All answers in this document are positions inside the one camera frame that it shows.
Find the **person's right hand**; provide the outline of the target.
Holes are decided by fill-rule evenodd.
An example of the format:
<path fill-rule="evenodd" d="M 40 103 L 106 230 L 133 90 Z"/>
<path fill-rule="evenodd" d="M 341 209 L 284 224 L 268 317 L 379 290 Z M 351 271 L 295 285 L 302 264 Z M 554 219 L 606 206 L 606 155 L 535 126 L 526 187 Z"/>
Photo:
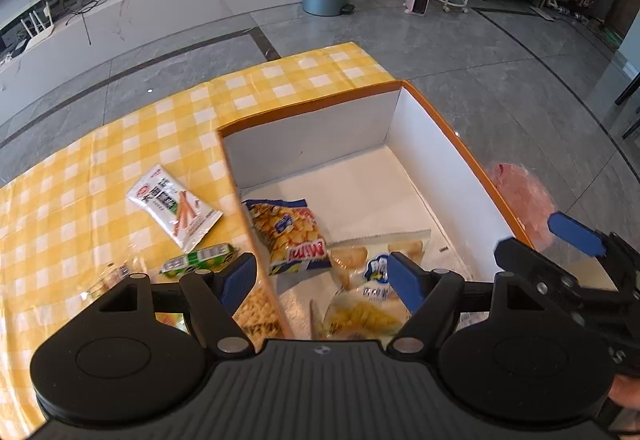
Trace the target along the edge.
<path fill-rule="evenodd" d="M 640 379 L 616 374 L 608 398 L 622 408 L 640 411 Z"/>

